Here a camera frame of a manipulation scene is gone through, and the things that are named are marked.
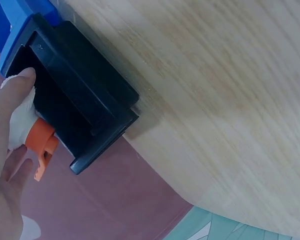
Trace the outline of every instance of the pink floor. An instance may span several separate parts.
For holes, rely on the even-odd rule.
[[[79,176],[72,160],[60,145],[24,191],[22,214],[39,225],[39,240],[161,240],[192,207],[122,137]]]

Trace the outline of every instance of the finger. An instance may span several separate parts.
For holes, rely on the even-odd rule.
[[[35,70],[27,68],[0,90],[0,175],[8,149],[11,114],[31,91],[35,78]]]
[[[19,197],[22,195],[27,180],[32,173],[33,167],[34,163],[31,159],[27,158],[9,181],[10,185],[13,186]]]
[[[2,169],[2,180],[8,182],[11,179],[11,177],[15,174],[18,167],[20,166],[20,163],[22,162],[26,152],[27,148],[23,145],[11,153],[11,155],[5,161],[5,164]]]

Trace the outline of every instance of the blue clamp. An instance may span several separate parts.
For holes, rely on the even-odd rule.
[[[40,13],[53,26],[61,19],[49,0],[0,0],[0,73],[30,17]]]

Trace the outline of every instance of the wooden board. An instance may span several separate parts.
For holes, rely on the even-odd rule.
[[[300,237],[300,0],[53,3],[140,93],[125,137],[169,185]]]

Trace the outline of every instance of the hand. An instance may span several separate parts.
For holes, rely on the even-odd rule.
[[[0,240],[19,240],[23,230],[20,199],[33,162],[26,159],[22,163],[27,152],[25,146],[13,151],[7,158],[9,122],[11,114],[29,94],[35,80],[35,70],[27,68],[0,90]]]

